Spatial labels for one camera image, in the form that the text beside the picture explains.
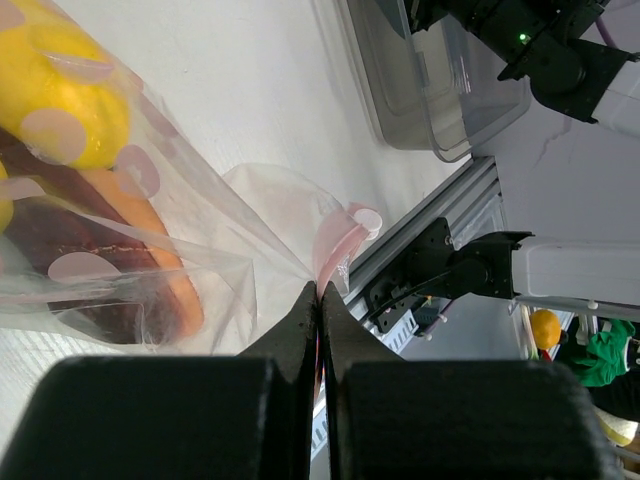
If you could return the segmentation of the red toy meat slice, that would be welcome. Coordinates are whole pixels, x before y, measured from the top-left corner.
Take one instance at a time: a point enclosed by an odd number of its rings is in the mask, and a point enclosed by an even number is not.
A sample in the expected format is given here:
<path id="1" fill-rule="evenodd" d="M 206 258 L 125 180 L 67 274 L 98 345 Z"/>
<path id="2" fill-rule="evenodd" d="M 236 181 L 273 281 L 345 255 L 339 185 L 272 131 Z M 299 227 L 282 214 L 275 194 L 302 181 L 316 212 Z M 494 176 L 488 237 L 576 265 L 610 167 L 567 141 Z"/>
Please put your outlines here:
<path id="1" fill-rule="evenodd" d="M 44 163 L 7 132 L 1 134 L 1 164 L 10 177 L 31 179 L 72 205 L 66 209 L 42 197 L 15 203 L 5 233 L 37 273 L 47 274 L 54 261 L 73 254 L 80 267 L 97 258 L 136 276 L 133 286 L 106 297 L 48 302 L 52 311 L 78 311 L 79 319 L 68 325 L 113 344 L 170 343 L 203 327 L 201 301 L 178 256 L 92 221 L 98 216 L 166 232 L 150 203 L 123 193 L 113 172 Z"/>

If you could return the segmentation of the yellow ball in background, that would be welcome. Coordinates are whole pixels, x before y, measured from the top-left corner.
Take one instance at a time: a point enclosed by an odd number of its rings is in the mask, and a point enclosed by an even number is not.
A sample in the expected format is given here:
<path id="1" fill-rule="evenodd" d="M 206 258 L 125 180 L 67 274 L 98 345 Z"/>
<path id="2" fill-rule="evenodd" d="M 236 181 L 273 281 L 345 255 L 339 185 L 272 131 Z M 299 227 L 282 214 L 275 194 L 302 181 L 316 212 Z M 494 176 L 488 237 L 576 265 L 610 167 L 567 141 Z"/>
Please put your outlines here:
<path id="1" fill-rule="evenodd" d="M 562 327 L 554 312 L 547 309 L 536 310 L 529 316 L 529 321 L 539 350 L 549 350 L 560 342 Z"/>

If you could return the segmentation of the clear zip top bag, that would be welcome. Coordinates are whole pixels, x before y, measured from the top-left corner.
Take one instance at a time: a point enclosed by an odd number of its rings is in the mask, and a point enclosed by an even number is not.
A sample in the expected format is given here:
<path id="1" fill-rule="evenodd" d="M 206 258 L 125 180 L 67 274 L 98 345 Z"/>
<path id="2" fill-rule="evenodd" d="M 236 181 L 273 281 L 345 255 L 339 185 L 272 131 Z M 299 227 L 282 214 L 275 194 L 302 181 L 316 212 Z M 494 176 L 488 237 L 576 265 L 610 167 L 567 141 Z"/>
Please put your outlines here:
<path id="1" fill-rule="evenodd" d="M 300 289 L 348 289 L 381 216 L 280 166 L 226 174 L 51 1 L 1 5 L 1 326 L 236 353 Z"/>

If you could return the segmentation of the green cloth in background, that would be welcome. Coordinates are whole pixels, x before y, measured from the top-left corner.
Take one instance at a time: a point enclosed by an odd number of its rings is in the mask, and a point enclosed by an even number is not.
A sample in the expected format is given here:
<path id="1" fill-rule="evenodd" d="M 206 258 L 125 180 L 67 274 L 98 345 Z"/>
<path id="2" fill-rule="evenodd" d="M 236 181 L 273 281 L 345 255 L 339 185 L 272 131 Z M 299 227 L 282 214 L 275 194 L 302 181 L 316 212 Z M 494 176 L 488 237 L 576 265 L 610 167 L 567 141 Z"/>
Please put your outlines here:
<path id="1" fill-rule="evenodd" d="M 591 336 L 585 346 L 577 345 L 564 361 L 587 388 L 607 386 L 634 369 L 629 359 L 635 341 L 633 323 L 611 319 L 609 325 Z"/>

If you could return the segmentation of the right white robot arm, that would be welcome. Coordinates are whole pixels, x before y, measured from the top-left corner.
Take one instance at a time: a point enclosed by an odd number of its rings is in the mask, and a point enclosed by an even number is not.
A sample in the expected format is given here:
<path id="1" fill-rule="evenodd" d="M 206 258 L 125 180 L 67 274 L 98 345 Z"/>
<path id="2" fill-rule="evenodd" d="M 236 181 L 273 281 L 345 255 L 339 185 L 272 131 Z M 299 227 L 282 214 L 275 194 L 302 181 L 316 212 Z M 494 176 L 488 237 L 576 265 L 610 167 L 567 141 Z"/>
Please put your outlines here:
<path id="1" fill-rule="evenodd" d="M 409 30 L 451 18 L 526 79 L 541 112 L 501 137 L 519 223 L 512 289 L 622 305 L 639 300 L 639 56 L 601 28 L 604 1 L 408 1 Z"/>

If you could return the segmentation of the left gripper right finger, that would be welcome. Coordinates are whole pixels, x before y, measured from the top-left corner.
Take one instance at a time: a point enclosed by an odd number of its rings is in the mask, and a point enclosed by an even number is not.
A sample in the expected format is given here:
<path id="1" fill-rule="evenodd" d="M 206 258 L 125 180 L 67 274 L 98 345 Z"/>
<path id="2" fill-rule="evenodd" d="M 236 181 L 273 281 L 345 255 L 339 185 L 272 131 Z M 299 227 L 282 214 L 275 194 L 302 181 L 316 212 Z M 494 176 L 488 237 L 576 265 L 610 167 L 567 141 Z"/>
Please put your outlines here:
<path id="1" fill-rule="evenodd" d="M 558 363 L 406 361 L 328 285 L 320 301 L 335 479 L 619 479 L 588 392 Z"/>

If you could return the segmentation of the clear plastic food tray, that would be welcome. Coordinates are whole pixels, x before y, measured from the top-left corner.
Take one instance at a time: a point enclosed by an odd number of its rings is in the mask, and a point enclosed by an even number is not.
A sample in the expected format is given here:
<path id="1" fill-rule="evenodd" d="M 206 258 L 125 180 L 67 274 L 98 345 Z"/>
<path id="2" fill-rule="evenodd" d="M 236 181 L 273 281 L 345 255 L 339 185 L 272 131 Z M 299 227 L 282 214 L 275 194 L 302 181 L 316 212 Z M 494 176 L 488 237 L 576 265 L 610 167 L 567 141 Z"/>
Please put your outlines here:
<path id="1" fill-rule="evenodd" d="M 337 123 L 357 139 L 427 152 L 445 164 L 472 155 L 522 117 L 525 81 L 452 18 L 412 34 L 399 1 L 311 1 Z"/>

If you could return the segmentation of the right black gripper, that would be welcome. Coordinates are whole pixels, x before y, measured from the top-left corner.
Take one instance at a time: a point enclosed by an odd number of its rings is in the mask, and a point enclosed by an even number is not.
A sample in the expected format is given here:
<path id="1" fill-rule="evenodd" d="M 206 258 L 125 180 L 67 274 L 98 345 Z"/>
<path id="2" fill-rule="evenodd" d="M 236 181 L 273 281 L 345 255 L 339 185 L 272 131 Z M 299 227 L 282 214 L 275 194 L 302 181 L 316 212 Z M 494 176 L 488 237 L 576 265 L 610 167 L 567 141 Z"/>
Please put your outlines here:
<path id="1" fill-rule="evenodd" d="M 410 30 L 454 18 L 505 63 L 500 80 L 579 83 L 584 61 L 569 46 L 604 12 L 606 1 L 409 1 Z"/>

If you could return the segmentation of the yellow toy mango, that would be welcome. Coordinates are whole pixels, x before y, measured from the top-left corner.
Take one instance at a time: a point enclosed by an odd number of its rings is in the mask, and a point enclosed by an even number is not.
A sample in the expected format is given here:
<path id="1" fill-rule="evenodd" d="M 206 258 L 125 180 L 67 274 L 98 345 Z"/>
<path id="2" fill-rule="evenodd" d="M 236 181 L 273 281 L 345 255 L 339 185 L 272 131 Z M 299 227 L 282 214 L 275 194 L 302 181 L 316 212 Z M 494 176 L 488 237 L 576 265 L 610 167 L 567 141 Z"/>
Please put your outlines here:
<path id="1" fill-rule="evenodd" d="M 49 1 L 1 4 L 1 127 L 47 161 L 110 169 L 131 115 L 108 54 Z"/>

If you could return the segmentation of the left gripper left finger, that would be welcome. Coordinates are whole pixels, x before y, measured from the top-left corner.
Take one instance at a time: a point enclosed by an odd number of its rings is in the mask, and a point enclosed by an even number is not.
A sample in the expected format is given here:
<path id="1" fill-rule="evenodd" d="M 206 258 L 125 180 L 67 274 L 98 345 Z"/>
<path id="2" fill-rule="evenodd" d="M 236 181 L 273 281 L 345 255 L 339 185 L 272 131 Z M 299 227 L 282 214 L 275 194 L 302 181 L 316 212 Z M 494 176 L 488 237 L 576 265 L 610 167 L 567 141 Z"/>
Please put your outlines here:
<path id="1" fill-rule="evenodd" d="M 88 356 L 37 385 L 5 479 L 305 479 L 317 295 L 236 356 Z"/>

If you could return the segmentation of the aluminium rail frame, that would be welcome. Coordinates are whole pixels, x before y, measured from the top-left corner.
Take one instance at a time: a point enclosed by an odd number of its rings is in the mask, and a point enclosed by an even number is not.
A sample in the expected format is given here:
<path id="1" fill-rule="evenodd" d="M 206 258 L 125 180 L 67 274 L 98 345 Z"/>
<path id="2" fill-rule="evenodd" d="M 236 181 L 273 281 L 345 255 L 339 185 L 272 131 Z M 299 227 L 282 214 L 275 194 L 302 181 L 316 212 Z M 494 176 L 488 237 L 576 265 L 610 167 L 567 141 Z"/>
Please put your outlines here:
<path id="1" fill-rule="evenodd" d="M 349 293 L 343 300 L 357 319 L 363 319 L 364 288 L 414 238 L 438 217 L 445 217 L 451 236 L 456 238 L 476 210 L 500 193 L 493 157 L 471 159 L 427 198 L 381 235 L 356 261 L 350 273 Z"/>

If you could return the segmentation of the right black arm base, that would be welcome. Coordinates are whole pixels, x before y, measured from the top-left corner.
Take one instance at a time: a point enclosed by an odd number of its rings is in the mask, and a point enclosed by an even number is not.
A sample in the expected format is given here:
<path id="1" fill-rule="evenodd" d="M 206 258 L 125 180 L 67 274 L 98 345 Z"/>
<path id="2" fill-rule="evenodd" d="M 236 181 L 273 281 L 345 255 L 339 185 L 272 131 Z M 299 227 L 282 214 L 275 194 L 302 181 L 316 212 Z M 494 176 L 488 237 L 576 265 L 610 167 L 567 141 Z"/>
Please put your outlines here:
<path id="1" fill-rule="evenodd" d="M 443 275 L 453 253 L 449 223 L 438 217 L 364 288 L 366 314 L 361 322 L 371 322 L 380 333 L 389 332 L 407 310 L 425 300 L 429 286 L 411 290 Z"/>

